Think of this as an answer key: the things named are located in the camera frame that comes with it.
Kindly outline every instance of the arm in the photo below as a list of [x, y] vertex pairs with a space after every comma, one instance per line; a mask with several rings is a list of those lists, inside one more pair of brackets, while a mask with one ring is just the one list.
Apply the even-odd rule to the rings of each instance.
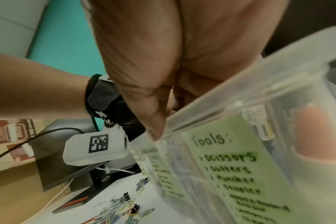
[[0, 118], [82, 118], [89, 77], [0, 54]]

